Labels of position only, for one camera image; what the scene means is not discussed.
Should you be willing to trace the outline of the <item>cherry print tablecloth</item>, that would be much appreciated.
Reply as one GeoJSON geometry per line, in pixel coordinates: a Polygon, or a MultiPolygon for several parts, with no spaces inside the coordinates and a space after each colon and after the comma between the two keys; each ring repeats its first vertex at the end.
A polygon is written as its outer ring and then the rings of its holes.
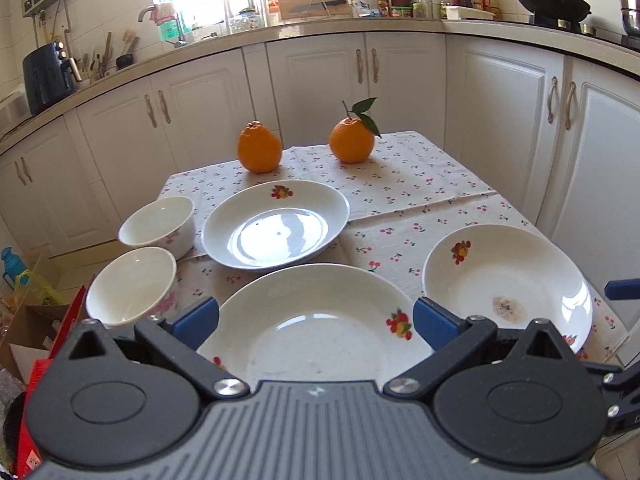
{"type": "Polygon", "coordinates": [[[349,201],[348,225],[316,261],[376,273],[412,298],[423,294],[428,253],[449,233],[488,223],[535,229],[506,198],[415,132],[382,136],[360,165],[341,164],[326,145],[296,146],[271,174],[250,174],[232,160],[173,174],[160,194],[193,200],[195,224],[202,226],[244,188],[290,179],[326,183],[349,201]]]}

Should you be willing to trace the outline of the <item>cardboard box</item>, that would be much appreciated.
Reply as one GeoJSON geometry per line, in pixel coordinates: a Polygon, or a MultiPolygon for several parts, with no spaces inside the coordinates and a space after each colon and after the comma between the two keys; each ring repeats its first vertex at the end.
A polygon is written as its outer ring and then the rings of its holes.
{"type": "Polygon", "coordinates": [[[1,299],[6,302],[1,313],[9,313],[10,318],[1,336],[1,366],[21,382],[28,382],[38,353],[43,352],[43,359],[47,357],[68,305],[56,290],[60,272],[50,258],[49,248],[37,247],[22,259],[54,292],[54,298],[44,298],[36,285],[22,285],[14,292],[9,280],[1,278],[1,299]]]}

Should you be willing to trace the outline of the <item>white bowl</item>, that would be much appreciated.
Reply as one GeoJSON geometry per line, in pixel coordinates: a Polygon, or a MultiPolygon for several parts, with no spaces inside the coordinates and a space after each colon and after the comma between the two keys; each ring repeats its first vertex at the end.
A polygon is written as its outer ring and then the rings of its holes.
{"type": "Polygon", "coordinates": [[[89,318],[106,327],[179,310],[177,261],[160,247],[142,247],[113,260],[94,279],[86,298],[89,318]]]}
{"type": "Polygon", "coordinates": [[[159,198],[132,214],[120,227],[118,240],[126,246],[161,247],[180,259],[195,240],[195,206],[184,196],[159,198]]]}

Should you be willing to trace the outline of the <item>orange without leaf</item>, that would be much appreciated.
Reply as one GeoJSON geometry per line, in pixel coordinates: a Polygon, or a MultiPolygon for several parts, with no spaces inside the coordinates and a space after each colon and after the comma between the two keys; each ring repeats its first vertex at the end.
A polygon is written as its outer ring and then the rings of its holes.
{"type": "Polygon", "coordinates": [[[282,157],[282,143],[261,122],[249,122],[238,141],[240,164],[253,174],[266,174],[276,170],[282,157]]]}

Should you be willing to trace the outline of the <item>black air fryer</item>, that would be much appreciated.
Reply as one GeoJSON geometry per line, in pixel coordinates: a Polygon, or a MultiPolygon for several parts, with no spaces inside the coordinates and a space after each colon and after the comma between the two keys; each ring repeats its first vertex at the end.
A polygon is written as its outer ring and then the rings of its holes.
{"type": "Polygon", "coordinates": [[[23,74],[32,116],[73,94],[81,83],[76,60],[60,40],[49,42],[26,55],[23,74]]]}

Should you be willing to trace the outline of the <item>chrome kitchen faucet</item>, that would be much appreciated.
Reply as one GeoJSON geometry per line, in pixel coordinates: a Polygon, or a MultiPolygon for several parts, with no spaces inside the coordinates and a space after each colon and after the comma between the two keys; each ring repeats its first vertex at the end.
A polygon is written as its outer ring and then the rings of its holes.
{"type": "Polygon", "coordinates": [[[154,3],[142,9],[138,15],[138,22],[142,23],[145,18],[149,18],[156,26],[160,39],[166,44],[171,44],[174,48],[188,44],[182,19],[171,2],[154,3]]]}

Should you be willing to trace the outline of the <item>dark soy sauce bottle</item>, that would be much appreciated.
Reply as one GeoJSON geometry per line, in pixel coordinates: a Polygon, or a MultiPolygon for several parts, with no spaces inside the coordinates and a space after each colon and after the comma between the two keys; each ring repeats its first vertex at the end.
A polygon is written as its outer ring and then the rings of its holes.
{"type": "Polygon", "coordinates": [[[392,0],[378,0],[378,10],[382,18],[390,18],[392,16],[392,0]]]}

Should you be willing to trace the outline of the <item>steel pot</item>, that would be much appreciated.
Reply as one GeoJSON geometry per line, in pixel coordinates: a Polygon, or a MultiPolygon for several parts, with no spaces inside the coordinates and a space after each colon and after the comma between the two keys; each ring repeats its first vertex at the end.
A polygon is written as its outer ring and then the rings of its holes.
{"type": "Polygon", "coordinates": [[[628,36],[640,36],[640,0],[618,0],[623,28],[628,36]]]}

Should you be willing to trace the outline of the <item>white plate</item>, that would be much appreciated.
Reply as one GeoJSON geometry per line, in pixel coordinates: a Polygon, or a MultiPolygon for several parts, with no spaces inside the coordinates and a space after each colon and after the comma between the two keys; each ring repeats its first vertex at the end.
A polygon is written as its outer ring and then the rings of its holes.
{"type": "Polygon", "coordinates": [[[309,180],[254,185],[224,200],[206,218],[206,255],[228,268],[268,271],[326,249],[350,216],[347,198],[309,180]]]}
{"type": "Polygon", "coordinates": [[[592,327],[592,295],[576,264],[516,226],[479,224],[444,236],[426,257],[422,281],[428,298],[460,318],[483,315],[500,328],[548,318],[574,352],[592,327]]]}
{"type": "Polygon", "coordinates": [[[433,352],[412,310],[412,299],[369,271],[292,266],[233,294],[198,353],[251,387],[264,379],[382,386],[433,352]]]}

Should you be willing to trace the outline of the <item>orange with green leaves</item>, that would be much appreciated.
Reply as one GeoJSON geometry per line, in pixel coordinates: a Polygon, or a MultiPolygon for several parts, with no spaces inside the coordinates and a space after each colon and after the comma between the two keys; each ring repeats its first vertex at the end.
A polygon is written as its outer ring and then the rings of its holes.
{"type": "Polygon", "coordinates": [[[343,164],[360,164],[373,152],[375,139],[382,136],[369,115],[376,97],[367,98],[348,107],[342,102],[346,116],[335,125],[329,136],[329,148],[343,164]]]}

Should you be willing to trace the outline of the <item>black wok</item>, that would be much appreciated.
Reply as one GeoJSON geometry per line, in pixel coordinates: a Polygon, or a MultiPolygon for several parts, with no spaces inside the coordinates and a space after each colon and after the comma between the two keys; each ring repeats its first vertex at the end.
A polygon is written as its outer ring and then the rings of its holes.
{"type": "Polygon", "coordinates": [[[533,14],[540,14],[549,20],[564,20],[579,23],[591,12],[585,0],[518,0],[533,14]]]}

